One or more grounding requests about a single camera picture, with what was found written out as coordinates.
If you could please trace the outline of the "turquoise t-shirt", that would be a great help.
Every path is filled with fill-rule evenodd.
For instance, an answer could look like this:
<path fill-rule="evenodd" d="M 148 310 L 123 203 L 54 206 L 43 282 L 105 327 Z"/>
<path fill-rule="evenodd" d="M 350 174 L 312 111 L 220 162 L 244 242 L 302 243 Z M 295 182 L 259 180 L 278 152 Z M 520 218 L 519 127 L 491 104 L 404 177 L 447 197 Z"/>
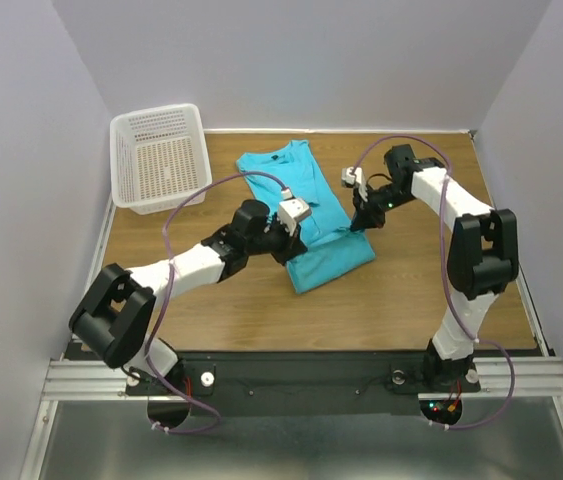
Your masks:
<path fill-rule="evenodd" d="M 298 294 L 306 293 L 373 261 L 376 254 L 364 233 L 350 230 L 350 219 L 332 192 L 307 140 L 292 140 L 268 153 L 245 153 L 236 161 L 255 197 L 276 212 L 281 201 L 278 178 L 306 201 L 311 215 L 301 222 L 307 252 L 286 269 Z"/>

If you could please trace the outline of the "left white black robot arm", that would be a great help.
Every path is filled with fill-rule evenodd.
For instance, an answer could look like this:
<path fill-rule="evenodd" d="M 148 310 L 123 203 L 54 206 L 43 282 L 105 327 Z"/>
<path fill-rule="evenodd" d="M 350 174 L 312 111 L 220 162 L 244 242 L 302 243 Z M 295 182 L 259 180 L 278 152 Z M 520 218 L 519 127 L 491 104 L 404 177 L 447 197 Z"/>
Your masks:
<path fill-rule="evenodd" d="M 174 393 L 184 371 L 175 350 L 157 339 L 153 313 L 163 312 L 177 296 L 234 276 L 252 256 L 269 254 L 284 265 L 306 253 L 300 224 L 310 214 L 300 198 L 281 201 L 275 212 L 246 200 L 230 223 L 171 259 L 130 269 L 107 265 L 71 315 L 69 328 L 109 368 L 145 373 L 160 393 Z"/>

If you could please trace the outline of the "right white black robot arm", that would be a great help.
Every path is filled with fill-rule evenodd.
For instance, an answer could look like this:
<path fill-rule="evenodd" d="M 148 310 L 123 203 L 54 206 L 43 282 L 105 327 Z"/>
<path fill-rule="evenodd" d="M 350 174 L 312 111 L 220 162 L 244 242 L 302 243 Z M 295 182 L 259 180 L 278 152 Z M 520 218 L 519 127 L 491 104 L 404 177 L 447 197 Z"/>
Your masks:
<path fill-rule="evenodd" d="M 390 148 L 387 184 L 374 188 L 355 163 L 343 169 L 351 189 L 353 231 L 380 229 L 387 212 L 414 200 L 439 218 L 441 275 L 447 304 L 441 325 L 423 355 L 419 382 L 433 390 L 475 379 L 473 354 L 485 316 L 519 274 L 517 217 L 470 194 L 452 177 L 449 158 L 419 158 L 408 144 Z"/>

